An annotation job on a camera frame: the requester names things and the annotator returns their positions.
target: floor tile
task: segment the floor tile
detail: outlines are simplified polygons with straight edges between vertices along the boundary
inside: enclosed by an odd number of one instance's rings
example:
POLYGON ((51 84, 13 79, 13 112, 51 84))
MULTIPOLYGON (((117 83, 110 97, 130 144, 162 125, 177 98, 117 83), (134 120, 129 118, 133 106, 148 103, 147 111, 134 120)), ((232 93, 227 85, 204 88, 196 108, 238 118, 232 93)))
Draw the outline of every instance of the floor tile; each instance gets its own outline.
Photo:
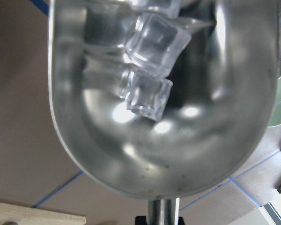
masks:
POLYGON ((261 162, 263 159, 279 151, 281 148, 281 125, 277 127, 269 127, 266 130, 265 135, 260 141, 259 145, 248 158, 247 161, 236 170, 232 176, 237 176, 246 171, 255 164, 261 162))
POLYGON ((227 225, 257 206, 232 182, 180 212, 186 224, 227 225))
POLYGON ((223 185, 226 185, 226 183, 229 181, 228 178, 223 180, 217 185, 214 185, 211 188, 208 188, 207 190, 201 191, 199 193, 196 193, 194 195, 188 196, 188 197, 183 197, 180 198, 180 209, 185 208, 188 205, 193 205, 195 202, 200 201, 202 198, 204 198, 206 195, 209 195, 210 193, 216 191, 217 189, 221 188, 223 185))
POLYGON ((236 178, 236 181, 261 205, 276 198, 281 184, 281 153, 236 178))
POLYGON ((146 215, 145 200, 111 192, 83 175, 40 206, 41 209, 86 216, 87 225, 132 225, 146 215))
POLYGON ((255 209, 229 225, 269 225, 260 209, 255 209))
POLYGON ((0 1, 0 202, 31 206, 78 171, 52 125, 47 17, 0 1))

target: black base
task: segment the black base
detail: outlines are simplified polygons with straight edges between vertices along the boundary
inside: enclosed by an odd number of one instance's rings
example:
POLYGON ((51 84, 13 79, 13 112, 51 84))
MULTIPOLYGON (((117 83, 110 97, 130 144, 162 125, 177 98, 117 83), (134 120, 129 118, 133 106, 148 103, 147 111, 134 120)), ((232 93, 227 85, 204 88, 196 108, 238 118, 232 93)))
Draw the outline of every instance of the black base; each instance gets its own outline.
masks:
MULTIPOLYGON (((136 217, 135 218, 135 225, 147 225, 146 217, 144 217, 144 216, 136 217)), ((182 217, 179 217, 178 225, 185 225, 182 217)))

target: stainless steel scoop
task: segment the stainless steel scoop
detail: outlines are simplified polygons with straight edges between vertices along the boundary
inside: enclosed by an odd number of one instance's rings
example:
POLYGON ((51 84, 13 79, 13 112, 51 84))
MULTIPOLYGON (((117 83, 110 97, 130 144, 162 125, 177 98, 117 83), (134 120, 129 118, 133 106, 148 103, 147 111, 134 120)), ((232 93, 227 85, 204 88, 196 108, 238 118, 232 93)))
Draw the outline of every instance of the stainless steel scoop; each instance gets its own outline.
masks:
POLYGON ((184 1, 181 16, 215 26, 195 33, 178 58, 163 119, 156 123, 127 111, 106 91, 88 88, 81 75, 85 37, 94 32, 86 26, 88 1, 51 0, 50 106, 72 160, 113 191, 158 200, 151 206, 171 205, 159 200, 195 194, 232 174, 260 141, 274 105, 277 5, 184 1))

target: metal handle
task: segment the metal handle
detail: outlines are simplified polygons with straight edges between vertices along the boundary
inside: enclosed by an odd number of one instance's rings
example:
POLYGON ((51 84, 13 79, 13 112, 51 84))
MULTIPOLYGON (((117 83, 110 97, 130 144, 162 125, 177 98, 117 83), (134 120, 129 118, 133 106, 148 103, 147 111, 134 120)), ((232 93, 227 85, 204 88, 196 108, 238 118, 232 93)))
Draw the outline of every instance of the metal handle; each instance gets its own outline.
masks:
POLYGON ((178 225, 179 198, 148 201, 148 225, 178 225))

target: blue painter's tape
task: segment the blue painter's tape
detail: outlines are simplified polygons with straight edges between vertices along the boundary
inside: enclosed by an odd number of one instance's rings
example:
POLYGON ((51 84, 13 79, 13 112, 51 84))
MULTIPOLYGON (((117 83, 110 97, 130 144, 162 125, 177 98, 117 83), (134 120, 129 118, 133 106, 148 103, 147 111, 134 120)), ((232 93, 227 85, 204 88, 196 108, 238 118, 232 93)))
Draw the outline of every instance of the blue painter's tape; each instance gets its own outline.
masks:
POLYGON ((72 183, 74 180, 76 180, 78 177, 80 177, 81 175, 83 175, 83 172, 80 171, 79 173, 77 173, 74 177, 72 177, 70 180, 68 180, 65 184, 63 184, 62 186, 58 187, 57 189, 55 189, 53 192, 51 192, 49 195, 47 195, 46 197, 44 197, 43 199, 41 199, 39 202, 37 202, 36 204, 34 204, 32 206, 32 208, 37 208, 39 207, 41 204, 43 204, 44 202, 46 202, 47 200, 49 200, 50 198, 52 198, 54 195, 56 195, 59 191, 61 191, 62 189, 64 189, 67 185, 69 185, 70 183, 72 183))
POLYGON ((30 0, 46 16, 49 15, 49 6, 43 0, 30 0))
POLYGON ((280 150, 274 152, 272 155, 266 157, 265 159, 261 160, 259 163, 256 163, 254 166, 250 167, 249 169, 243 171, 242 173, 238 174, 237 176, 235 176, 234 178, 240 177, 242 175, 244 175, 246 172, 249 172, 250 170, 254 169, 256 166, 259 166, 260 164, 264 163, 265 161, 267 161, 268 159, 272 158, 273 156, 277 155, 280 152, 280 150))
POLYGON ((187 204, 186 206, 182 207, 181 209, 179 209, 179 211, 185 210, 186 208, 190 207, 191 205, 195 204, 196 202, 198 202, 199 200, 205 198, 206 196, 210 195, 211 193, 213 193, 214 191, 216 191, 217 189, 219 189, 220 187, 228 184, 230 181, 226 181, 225 183, 222 183, 221 185, 217 186, 215 189, 212 189, 211 191, 209 191, 208 193, 206 193, 205 195, 202 195, 200 198, 192 201, 191 203, 187 204))
POLYGON ((232 177, 229 177, 229 180, 235 184, 236 187, 238 187, 252 202, 254 202, 258 207, 261 207, 262 205, 255 199, 253 198, 252 195, 250 195, 242 186, 240 186, 239 183, 236 182, 232 177))

